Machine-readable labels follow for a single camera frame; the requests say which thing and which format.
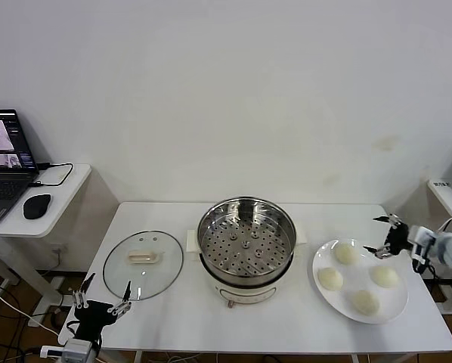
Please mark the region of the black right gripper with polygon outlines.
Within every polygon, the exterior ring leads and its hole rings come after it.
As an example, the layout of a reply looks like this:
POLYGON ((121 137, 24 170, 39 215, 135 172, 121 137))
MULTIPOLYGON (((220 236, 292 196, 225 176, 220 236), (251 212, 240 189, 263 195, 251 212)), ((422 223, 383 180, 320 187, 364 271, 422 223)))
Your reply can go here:
POLYGON ((387 259, 394 255, 399 255, 403 250, 411 251, 411 243, 408 241, 409 227, 401 223, 400 218, 394 213, 387 216, 379 216, 374 221, 389 223, 391 225, 385 245, 380 248, 363 246, 363 248, 373 254, 377 259, 387 259))

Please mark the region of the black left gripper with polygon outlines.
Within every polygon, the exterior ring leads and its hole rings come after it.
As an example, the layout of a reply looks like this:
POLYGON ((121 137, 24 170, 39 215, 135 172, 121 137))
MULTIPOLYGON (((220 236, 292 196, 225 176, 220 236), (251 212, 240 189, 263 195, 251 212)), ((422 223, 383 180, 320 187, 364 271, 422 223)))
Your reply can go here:
POLYGON ((74 316, 79 321, 74 337, 78 340, 99 340, 103 328, 114 324, 117 316, 125 314, 132 306, 131 281, 126 286, 122 301, 115 306, 94 300, 87 301, 86 292, 94 276, 95 273, 92 273, 82 282, 78 290, 72 292, 74 316))

